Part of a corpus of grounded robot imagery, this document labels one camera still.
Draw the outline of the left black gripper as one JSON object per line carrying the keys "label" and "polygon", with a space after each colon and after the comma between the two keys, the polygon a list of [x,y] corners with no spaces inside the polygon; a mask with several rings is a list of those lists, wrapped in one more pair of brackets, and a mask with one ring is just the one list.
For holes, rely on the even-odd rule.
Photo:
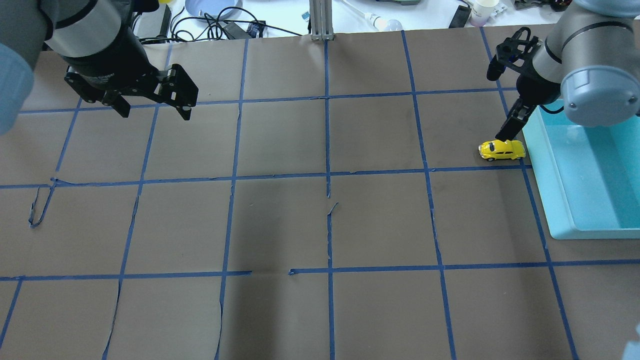
{"label": "left black gripper", "polygon": [[131,111],[124,96],[151,99],[155,93],[156,103],[173,107],[184,121],[191,119],[196,107],[199,88],[183,66],[174,63],[159,71],[128,25],[122,25],[110,44],[98,52],[65,55],[64,61],[70,66],[65,81],[84,102],[102,103],[123,118]]}

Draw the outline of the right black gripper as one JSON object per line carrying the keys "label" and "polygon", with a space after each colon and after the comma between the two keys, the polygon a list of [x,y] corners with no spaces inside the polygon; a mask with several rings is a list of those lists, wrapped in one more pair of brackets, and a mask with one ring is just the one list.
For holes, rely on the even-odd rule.
{"label": "right black gripper", "polygon": [[505,122],[494,136],[501,142],[513,141],[524,129],[538,106],[549,105],[561,96],[560,84],[525,74],[518,76],[516,89],[518,98],[510,107]]}

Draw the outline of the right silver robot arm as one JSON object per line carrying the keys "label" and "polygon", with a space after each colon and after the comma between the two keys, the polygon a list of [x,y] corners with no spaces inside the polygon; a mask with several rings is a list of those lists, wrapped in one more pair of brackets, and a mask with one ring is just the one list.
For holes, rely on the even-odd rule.
{"label": "right silver robot arm", "polygon": [[487,79],[510,68],[518,99],[496,133],[512,141],[537,107],[562,98],[576,125],[614,126],[639,114],[639,50],[633,20],[637,0],[574,0],[545,39],[522,27],[496,46]]}

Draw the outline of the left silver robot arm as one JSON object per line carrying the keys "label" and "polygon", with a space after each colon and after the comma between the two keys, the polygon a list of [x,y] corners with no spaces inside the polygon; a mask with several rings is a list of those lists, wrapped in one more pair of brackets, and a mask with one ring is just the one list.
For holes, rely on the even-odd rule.
{"label": "left silver robot arm", "polygon": [[3,0],[0,131],[13,128],[44,46],[68,64],[64,80],[83,101],[128,117],[126,97],[143,97],[190,120],[197,85],[180,64],[153,66],[131,27],[135,12],[159,6],[157,0]]}

